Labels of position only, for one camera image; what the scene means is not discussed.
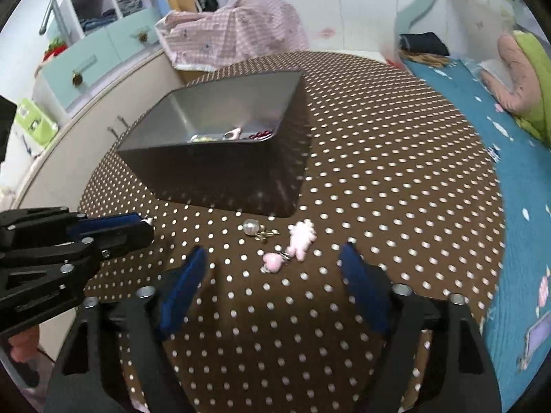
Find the pink pillow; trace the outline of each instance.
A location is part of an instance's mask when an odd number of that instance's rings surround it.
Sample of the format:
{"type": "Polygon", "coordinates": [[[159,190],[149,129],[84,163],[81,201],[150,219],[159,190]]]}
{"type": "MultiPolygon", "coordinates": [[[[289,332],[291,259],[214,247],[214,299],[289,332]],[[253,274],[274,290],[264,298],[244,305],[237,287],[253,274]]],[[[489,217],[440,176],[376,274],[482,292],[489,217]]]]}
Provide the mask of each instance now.
{"type": "Polygon", "coordinates": [[[512,35],[501,35],[498,51],[511,74],[513,93],[488,71],[482,70],[480,77],[505,110],[520,115],[535,107],[542,98],[538,76],[512,35]]]}

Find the drawer knob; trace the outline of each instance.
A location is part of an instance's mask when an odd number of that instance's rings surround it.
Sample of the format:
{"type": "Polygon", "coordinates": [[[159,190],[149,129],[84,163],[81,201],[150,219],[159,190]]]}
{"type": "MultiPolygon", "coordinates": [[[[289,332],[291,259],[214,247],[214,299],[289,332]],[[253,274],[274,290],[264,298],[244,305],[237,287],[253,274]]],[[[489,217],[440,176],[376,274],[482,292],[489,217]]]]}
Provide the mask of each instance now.
{"type": "Polygon", "coordinates": [[[81,84],[82,84],[82,74],[80,74],[80,73],[73,74],[73,85],[75,87],[78,87],[81,84]]]}

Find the person's foot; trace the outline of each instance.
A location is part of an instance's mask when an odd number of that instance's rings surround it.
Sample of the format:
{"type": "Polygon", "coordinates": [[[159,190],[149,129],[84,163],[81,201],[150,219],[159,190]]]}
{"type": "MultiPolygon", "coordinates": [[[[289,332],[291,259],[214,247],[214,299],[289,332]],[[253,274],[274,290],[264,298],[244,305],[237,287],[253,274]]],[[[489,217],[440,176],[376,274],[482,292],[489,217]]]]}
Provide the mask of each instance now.
{"type": "Polygon", "coordinates": [[[38,354],[40,329],[35,326],[11,337],[8,342],[12,345],[12,358],[16,362],[28,362],[38,354]]]}

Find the brown polka dot tablecloth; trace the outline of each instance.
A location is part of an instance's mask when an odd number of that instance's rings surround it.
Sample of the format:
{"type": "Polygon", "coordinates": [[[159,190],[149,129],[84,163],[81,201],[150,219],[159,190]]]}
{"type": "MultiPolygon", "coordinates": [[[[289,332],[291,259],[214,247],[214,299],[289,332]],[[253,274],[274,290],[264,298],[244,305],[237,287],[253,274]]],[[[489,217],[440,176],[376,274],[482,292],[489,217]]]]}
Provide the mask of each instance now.
{"type": "MultiPolygon", "coordinates": [[[[424,82],[372,60],[317,52],[258,57],[200,80],[296,68],[305,74],[312,144],[290,218],[158,200],[114,148],[82,198],[89,216],[156,218],[153,244],[104,262],[88,296],[120,299],[178,266],[192,246],[208,250],[209,273],[181,333],[165,344],[202,413],[351,411],[383,343],[346,292],[338,266],[346,241],[420,295],[464,294],[476,320],[497,287],[505,226],[492,161],[464,116],[424,82]],[[282,235],[266,244],[247,237],[248,218],[282,235]],[[288,226],[304,219],[318,235],[305,261],[261,273],[262,255],[284,250],[288,226]]],[[[127,346],[123,336],[128,386],[141,399],[127,346]]],[[[413,397],[428,335],[419,349],[413,397]]]]}

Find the green blanket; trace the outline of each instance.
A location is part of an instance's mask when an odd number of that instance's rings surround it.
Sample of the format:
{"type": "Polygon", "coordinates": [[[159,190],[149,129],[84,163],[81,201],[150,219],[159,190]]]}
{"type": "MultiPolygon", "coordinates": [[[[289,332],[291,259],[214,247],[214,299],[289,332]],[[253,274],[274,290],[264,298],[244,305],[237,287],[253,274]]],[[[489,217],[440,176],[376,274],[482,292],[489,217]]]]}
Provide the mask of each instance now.
{"type": "Polygon", "coordinates": [[[531,110],[516,118],[517,124],[551,146],[551,60],[533,34],[515,31],[514,39],[536,71],[542,98],[531,110]]]}

